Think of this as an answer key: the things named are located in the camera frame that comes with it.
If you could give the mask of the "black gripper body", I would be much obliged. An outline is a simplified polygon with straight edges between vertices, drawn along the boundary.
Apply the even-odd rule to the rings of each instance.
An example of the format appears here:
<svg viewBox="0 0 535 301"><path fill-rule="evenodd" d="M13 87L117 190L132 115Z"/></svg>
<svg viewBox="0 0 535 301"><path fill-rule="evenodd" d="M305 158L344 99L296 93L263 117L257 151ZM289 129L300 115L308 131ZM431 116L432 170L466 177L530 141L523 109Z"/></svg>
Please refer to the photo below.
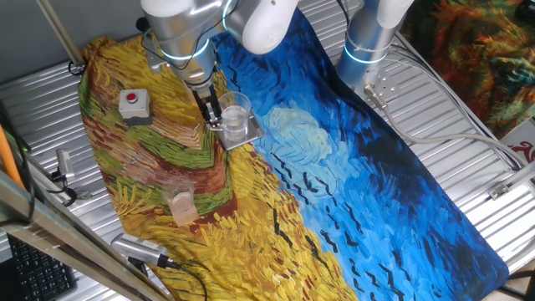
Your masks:
<svg viewBox="0 0 535 301"><path fill-rule="evenodd" d="M191 91L201 112L221 111L214 84L193 86Z"/></svg>

